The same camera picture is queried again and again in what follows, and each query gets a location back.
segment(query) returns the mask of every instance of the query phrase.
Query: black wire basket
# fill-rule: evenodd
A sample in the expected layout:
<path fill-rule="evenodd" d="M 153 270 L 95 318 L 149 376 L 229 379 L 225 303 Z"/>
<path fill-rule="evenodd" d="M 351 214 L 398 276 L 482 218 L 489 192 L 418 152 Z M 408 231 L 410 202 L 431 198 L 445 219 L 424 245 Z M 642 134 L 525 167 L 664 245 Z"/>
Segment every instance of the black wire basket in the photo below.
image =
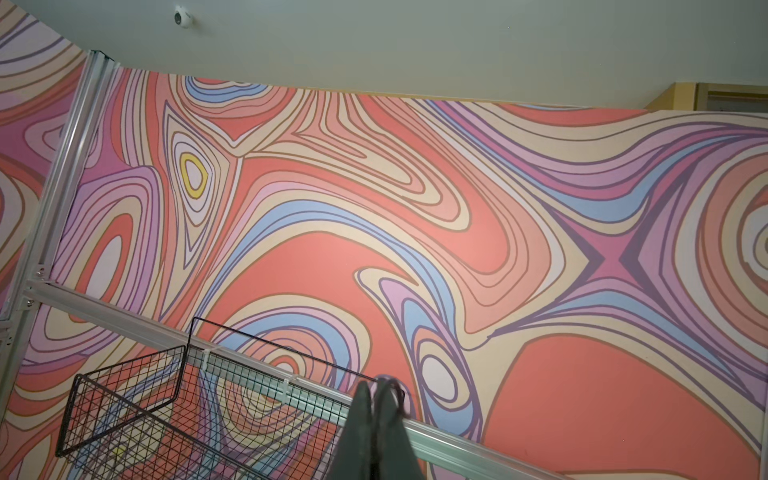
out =
<path fill-rule="evenodd" d="M 92 478 L 322 478 L 349 408 L 338 399 L 191 345 L 74 378 L 56 455 Z"/>

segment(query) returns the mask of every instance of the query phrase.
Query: blue wavy stripe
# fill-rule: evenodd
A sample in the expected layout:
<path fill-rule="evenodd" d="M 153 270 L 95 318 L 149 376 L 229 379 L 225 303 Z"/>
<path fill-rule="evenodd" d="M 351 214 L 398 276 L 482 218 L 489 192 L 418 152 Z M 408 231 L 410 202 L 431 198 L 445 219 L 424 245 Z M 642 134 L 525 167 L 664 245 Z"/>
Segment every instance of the blue wavy stripe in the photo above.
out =
<path fill-rule="evenodd" d="M 285 330 L 289 327 L 308 329 L 316 332 L 331 349 L 333 358 L 329 360 L 337 365 L 349 368 L 349 346 L 344 341 L 344 337 L 338 330 L 315 316 L 306 315 L 304 313 L 276 313 L 246 326 L 238 327 L 238 330 L 249 335 L 260 336 L 263 333 L 268 333 L 274 330 Z M 244 343 L 249 341 L 249 338 L 233 334 L 222 340 L 219 344 L 226 346 L 228 349 L 237 351 Z M 344 375 L 336 376 L 335 388 L 338 389 L 341 386 L 343 378 Z"/>
<path fill-rule="evenodd" d="M 274 207 L 260 218 L 246 233 L 240 243 L 237 244 L 232 254 L 227 258 L 221 271 L 211 285 L 197 309 L 197 315 L 202 315 L 213 299 L 214 293 L 221 288 L 224 279 L 232 272 L 234 267 L 253 249 L 261 240 L 281 228 L 303 222 L 325 220 L 341 223 L 356 228 L 377 240 L 403 259 L 422 281 L 426 289 L 432 295 L 439 309 L 439 315 L 446 326 L 455 336 L 455 304 L 451 291 L 440 272 L 421 253 L 409 245 L 397 240 L 386 231 L 378 228 L 368 220 L 333 205 L 324 204 L 314 200 L 292 200 Z"/>
<path fill-rule="evenodd" d="M 715 355 L 705 349 L 698 341 L 684 332 L 680 327 L 672 323 L 670 320 L 664 318 L 656 310 L 653 310 L 648 305 L 637 301 L 631 296 L 625 295 L 620 292 L 605 291 L 596 292 L 589 295 L 581 296 L 577 299 L 570 300 L 562 303 L 547 311 L 547 313 L 564 312 L 566 310 L 580 309 L 580 308 L 595 308 L 596 306 L 612 306 L 621 310 L 632 312 L 633 314 L 645 319 L 647 322 L 655 325 L 658 329 L 664 331 L 667 335 L 674 338 L 676 341 L 685 345 L 689 349 L 698 353 L 702 357 L 708 359 L 714 365 L 718 366 L 728 376 L 731 376 L 730 370 L 718 359 Z"/>
<path fill-rule="evenodd" d="M 207 101 L 212 104 L 224 103 L 234 98 L 248 97 L 257 95 L 267 89 L 266 85 L 231 85 L 225 88 L 205 88 L 196 84 L 192 77 L 186 77 L 184 80 L 187 91 L 192 98 L 199 101 Z"/>
<path fill-rule="evenodd" d="M 192 472 L 192 475 L 187 477 L 189 480 L 207 480 L 208 478 L 215 476 L 213 473 L 216 470 L 216 467 L 221 463 L 223 458 L 226 458 L 224 455 L 215 453 L 221 451 L 224 437 L 223 420 L 218 402 L 218 395 L 216 393 L 219 377 L 207 372 L 200 372 L 198 379 L 202 390 L 200 392 L 200 400 L 204 403 L 201 412 L 206 412 L 210 414 L 211 417 L 206 419 L 205 415 L 201 415 L 198 417 L 198 422 L 203 423 L 206 420 L 208 421 L 207 427 L 210 428 L 210 431 L 208 435 L 206 435 L 207 445 L 211 447 L 213 451 L 205 451 L 203 458 L 198 460 L 199 466 Z"/>
<path fill-rule="evenodd" d="M 577 211 L 584 217 L 604 223 L 621 222 L 622 220 L 626 220 L 627 218 L 632 217 L 632 215 L 634 215 L 642 207 L 648 193 L 653 189 L 658 179 L 661 178 L 661 176 L 664 175 L 667 170 L 672 168 L 678 161 L 711 144 L 737 137 L 737 135 L 724 135 L 690 145 L 689 147 L 686 147 L 677 153 L 670 155 L 664 161 L 661 161 L 650 172 L 648 172 L 643 180 L 635 185 L 632 191 L 630 191 L 628 194 L 613 200 L 590 200 L 564 194 L 558 190 L 555 190 L 554 188 L 547 187 L 542 182 L 527 174 L 520 167 L 517 167 L 512 162 L 496 153 L 493 149 L 484 144 L 477 137 L 470 134 L 465 128 L 456 123 L 445 112 L 443 112 L 436 105 L 435 101 L 427 102 L 431 104 L 436 114 L 440 116 L 446 123 L 450 124 L 452 128 L 462 134 L 465 138 L 468 138 L 477 148 L 484 151 L 489 157 L 495 159 L 498 166 L 506 168 L 507 170 L 511 170 L 519 177 L 523 177 L 528 182 L 534 184 L 539 190 L 544 191 L 550 197 L 554 198 L 561 204 L 570 207 L 572 210 Z"/>
<path fill-rule="evenodd" d="M 291 442 L 269 455 L 262 455 L 251 468 L 263 475 L 272 475 L 272 472 L 278 469 L 293 454 L 297 442 L 298 440 Z"/>
<path fill-rule="evenodd" d="M 429 318 L 427 312 L 424 311 L 421 305 L 412 300 L 406 301 L 403 306 L 403 323 L 406 328 L 406 338 L 410 345 L 411 356 L 413 362 L 416 363 L 414 358 L 414 345 L 413 336 L 418 328 L 426 328 L 431 331 L 435 331 L 432 325 L 432 320 Z M 470 386 L 472 382 L 469 379 L 464 379 L 465 383 Z M 429 406 L 429 413 L 432 415 L 432 419 L 437 427 L 447 432 L 451 432 L 455 435 L 463 435 L 472 427 L 472 420 L 475 417 L 475 406 L 472 402 L 468 402 L 465 406 L 456 410 L 447 410 L 445 407 L 438 404 L 431 395 L 423 396 Z"/>

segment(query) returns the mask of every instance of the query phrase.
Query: wall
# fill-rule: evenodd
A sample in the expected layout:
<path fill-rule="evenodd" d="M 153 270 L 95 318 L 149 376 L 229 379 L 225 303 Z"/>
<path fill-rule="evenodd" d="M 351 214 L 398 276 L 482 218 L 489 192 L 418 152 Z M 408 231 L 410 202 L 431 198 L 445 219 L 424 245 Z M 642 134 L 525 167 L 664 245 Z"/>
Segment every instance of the wall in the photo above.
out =
<path fill-rule="evenodd" d="M 84 53 L 0 0 L 0 303 L 34 219 Z"/>
<path fill-rule="evenodd" d="M 125 69 L 54 276 L 397 376 L 418 418 L 579 478 L 754 480 L 766 151 L 756 115 Z"/>
<path fill-rule="evenodd" d="M 696 90 L 697 84 L 692 81 L 676 81 L 645 108 L 648 110 L 695 110 Z"/>
<path fill-rule="evenodd" d="M 0 301 L 35 218 L 85 54 L 20 8 L 0 0 Z M 66 476 L 53 457 L 61 412 L 77 372 L 147 351 L 43 306 L 0 424 L 0 478 Z"/>

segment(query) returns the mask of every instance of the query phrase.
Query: metal bracket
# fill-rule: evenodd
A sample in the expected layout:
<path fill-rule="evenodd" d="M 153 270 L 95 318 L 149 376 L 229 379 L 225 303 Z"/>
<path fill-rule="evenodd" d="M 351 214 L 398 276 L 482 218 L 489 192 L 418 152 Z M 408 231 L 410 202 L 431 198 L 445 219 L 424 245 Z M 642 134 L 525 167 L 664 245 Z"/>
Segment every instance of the metal bracket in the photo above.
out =
<path fill-rule="evenodd" d="M 48 280 L 48 271 L 45 269 L 44 264 L 38 263 L 38 265 L 35 268 L 35 277 L 44 281 Z"/>
<path fill-rule="evenodd" d="M 292 376 L 286 377 L 286 379 L 283 380 L 283 383 L 281 384 L 282 388 L 280 389 L 280 392 L 277 394 L 277 398 L 275 400 L 277 400 L 280 403 L 285 403 L 286 396 L 290 394 L 290 390 L 288 390 L 288 388 L 290 387 L 290 383 L 293 380 L 295 380 L 297 376 L 298 375 L 292 375 Z"/>
<path fill-rule="evenodd" d="M 16 328 L 11 320 L 0 320 L 0 350 L 13 343 Z"/>
<path fill-rule="evenodd" d="M 210 358 L 210 349 L 203 350 L 203 365 L 200 365 L 201 372 L 208 371 L 208 359 Z"/>
<path fill-rule="evenodd" d="M 26 296 L 22 297 L 22 302 L 19 304 L 18 309 L 19 310 L 32 310 L 32 307 L 35 306 L 35 301 L 31 298 L 28 298 Z"/>

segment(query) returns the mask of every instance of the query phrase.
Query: metal rail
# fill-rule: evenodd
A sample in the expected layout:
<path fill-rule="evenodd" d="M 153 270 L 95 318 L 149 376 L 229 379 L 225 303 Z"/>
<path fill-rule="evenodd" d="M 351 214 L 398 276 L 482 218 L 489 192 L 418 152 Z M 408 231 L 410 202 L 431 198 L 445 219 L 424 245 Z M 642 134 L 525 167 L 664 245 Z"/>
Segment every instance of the metal rail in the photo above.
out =
<path fill-rule="evenodd" d="M 40 303 L 64 310 L 94 325 L 155 349 L 184 345 L 189 340 L 188 335 L 180 330 L 90 298 L 64 286 L 32 280 L 27 282 L 27 288 L 26 294 Z M 345 405 L 352 403 L 352 398 L 343 392 L 308 379 L 294 378 L 282 369 L 214 343 L 193 337 L 191 344 L 200 349 L 215 351 L 217 356 L 242 363 L 277 378 L 290 379 L 296 386 L 339 400 Z M 515 460 L 431 425 L 416 420 L 406 420 L 405 425 L 417 457 L 471 480 L 566 480 L 562 475 Z"/>

